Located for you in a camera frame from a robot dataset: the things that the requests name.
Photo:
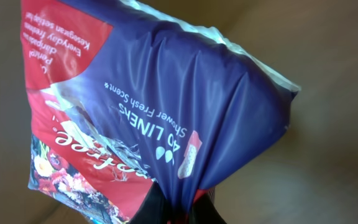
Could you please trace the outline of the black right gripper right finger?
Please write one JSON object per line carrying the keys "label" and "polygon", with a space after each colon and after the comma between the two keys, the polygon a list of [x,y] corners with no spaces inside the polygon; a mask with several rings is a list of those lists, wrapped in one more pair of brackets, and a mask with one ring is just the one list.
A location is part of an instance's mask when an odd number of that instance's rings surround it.
{"label": "black right gripper right finger", "polygon": [[215,188],[208,190],[193,204],[189,216],[189,224],[227,224],[214,206]]}

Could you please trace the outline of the red purple Carefree pack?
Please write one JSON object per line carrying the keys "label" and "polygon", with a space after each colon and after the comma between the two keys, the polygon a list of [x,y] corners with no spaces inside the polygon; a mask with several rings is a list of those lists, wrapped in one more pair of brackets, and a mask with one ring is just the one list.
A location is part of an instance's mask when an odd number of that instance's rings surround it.
{"label": "red purple Carefree pack", "polygon": [[158,183],[169,223],[287,131],[299,87],[224,38],[138,1],[23,0],[29,188],[129,223]]}

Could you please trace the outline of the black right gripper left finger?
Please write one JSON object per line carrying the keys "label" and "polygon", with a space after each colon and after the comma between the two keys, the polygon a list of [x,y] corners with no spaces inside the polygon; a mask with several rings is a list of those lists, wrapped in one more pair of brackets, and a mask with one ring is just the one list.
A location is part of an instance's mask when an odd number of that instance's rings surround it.
{"label": "black right gripper left finger", "polygon": [[129,224],[168,224],[172,208],[159,184],[154,182]]}

